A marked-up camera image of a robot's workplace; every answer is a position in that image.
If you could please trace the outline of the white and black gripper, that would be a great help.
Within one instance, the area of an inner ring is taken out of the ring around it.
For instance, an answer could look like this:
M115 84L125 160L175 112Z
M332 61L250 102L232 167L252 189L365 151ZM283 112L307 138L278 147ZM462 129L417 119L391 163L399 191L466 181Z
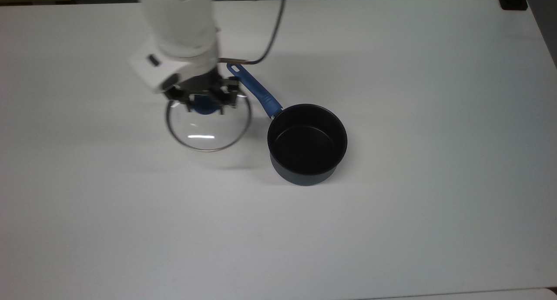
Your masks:
M163 53L155 43L144 43L128 59L128 64L139 80L153 93L165 92L168 100L166 113L171 113L175 104L185 106L188 113L193 111L189 91L177 85L193 77L209 73L215 67L220 54L217 43L199 56L178 58ZM239 94L239 78L222 77L215 85L215 100L219 104L219 114L225 114L225 107L236 108Z

